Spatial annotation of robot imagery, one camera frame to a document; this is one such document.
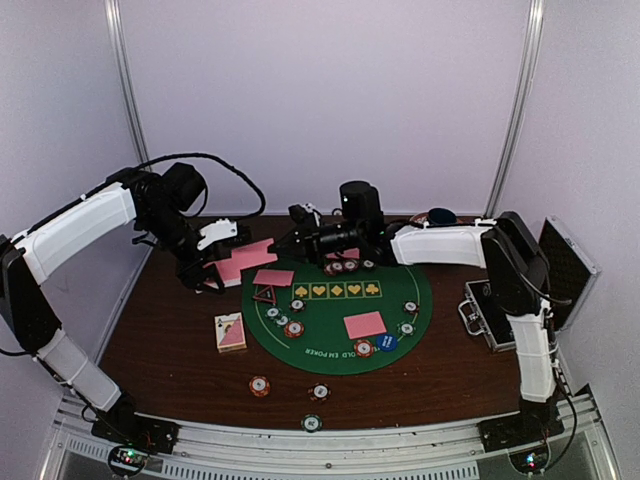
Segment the red backed card gripper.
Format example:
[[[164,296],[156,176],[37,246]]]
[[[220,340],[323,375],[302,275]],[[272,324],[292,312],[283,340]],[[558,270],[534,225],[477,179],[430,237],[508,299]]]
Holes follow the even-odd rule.
[[[260,269],[253,279],[254,285],[288,287],[293,283],[295,272],[292,270]]]
[[[235,270],[242,271],[276,262],[278,255],[269,251],[273,243],[274,239],[268,238],[233,249],[231,265]]]

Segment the red 5 chip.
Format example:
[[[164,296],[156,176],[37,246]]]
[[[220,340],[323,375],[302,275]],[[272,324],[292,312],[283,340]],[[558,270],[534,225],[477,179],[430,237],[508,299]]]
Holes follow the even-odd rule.
[[[299,321],[288,322],[284,326],[284,334],[288,338],[298,338],[304,334],[304,325]]]
[[[343,272],[343,263],[340,261],[329,262],[324,267],[324,273],[328,276],[335,276]]]
[[[354,344],[354,352],[360,358],[369,358],[375,353],[375,347],[367,339],[358,339]]]

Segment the red chip stack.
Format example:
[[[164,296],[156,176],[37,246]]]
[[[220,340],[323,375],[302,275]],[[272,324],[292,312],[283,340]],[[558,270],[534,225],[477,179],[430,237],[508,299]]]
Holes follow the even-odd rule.
[[[254,396],[263,398],[269,395],[271,384],[265,376],[254,376],[249,381],[249,390]]]

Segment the brown 100 chip stack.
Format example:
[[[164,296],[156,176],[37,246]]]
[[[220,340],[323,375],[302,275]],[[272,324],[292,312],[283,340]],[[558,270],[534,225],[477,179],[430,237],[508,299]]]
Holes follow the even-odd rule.
[[[316,383],[307,390],[312,401],[325,402],[331,395],[331,390],[325,383]]]

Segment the green 20 chip stack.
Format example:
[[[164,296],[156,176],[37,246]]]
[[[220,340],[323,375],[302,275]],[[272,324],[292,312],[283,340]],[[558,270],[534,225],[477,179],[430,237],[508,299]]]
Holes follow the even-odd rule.
[[[305,415],[301,420],[301,428],[308,433],[315,433],[323,426],[322,419],[315,414]]]

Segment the red backed card deck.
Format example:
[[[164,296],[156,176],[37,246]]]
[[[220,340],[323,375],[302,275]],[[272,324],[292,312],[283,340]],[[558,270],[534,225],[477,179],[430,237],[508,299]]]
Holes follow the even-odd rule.
[[[221,282],[225,288],[239,286],[242,282],[241,270],[238,263],[231,257],[222,260],[216,260],[204,265],[205,268],[216,267],[221,278]]]

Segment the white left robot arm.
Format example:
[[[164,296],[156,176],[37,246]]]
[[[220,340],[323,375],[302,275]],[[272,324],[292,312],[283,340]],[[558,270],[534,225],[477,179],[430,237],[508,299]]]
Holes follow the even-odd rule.
[[[186,212],[207,185],[175,156],[163,174],[125,167],[35,225],[1,239],[1,315],[23,356],[41,364],[63,386],[100,413],[123,444],[137,442],[144,424],[124,405],[128,396],[65,327],[71,307],[54,289],[71,276],[73,292],[105,289],[106,263],[93,259],[98,244],[118,230],[139,232],[138,242],[163,248],[177,261],[177,277],[190,290],[222,283],[212,265],[217,244],[238,232],[229,218],[195,224]],[[82,288],[80,281],[88,281]]]

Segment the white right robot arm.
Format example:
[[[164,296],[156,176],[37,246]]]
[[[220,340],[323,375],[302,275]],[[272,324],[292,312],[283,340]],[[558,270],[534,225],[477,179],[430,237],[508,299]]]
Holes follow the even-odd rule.
[[[550,295],[549,262],[522,218],[506,211],[496,219],[447,224],[386,221],[379,192],[356,180],[339,188],[342,219],[327,224],[309,204],[292,205],[294,228],[269,252],[323,265],[331,254],[357,249],[377,266],[466,265],[484,270],[482,280],[464,288],[473,311],[509,325],[520,371],[520,399],[512,430],[519,440],[535,440],[551,424],[557,402],[557,342]]]

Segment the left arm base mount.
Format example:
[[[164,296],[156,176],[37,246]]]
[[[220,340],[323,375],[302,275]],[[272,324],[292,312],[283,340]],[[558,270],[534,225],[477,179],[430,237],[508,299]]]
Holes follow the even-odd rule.
[[[88,403],[95,416],[91,433],[114,446],[107,454],[107,466],[119,479],[140,474],[157,454],[171,454],[177,443],[177,423],[141,415],[133,398],[123,393],[108,410]]]

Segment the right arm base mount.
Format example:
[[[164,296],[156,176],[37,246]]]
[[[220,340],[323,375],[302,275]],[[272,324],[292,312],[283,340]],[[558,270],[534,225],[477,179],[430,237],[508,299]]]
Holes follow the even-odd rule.
[[[486,453],[506,450],[511,467],[519,474],[542,475],[552,464],[550,438],[562,434],[556,401],[519,400],[519,411],[483,420],[478,432]]]

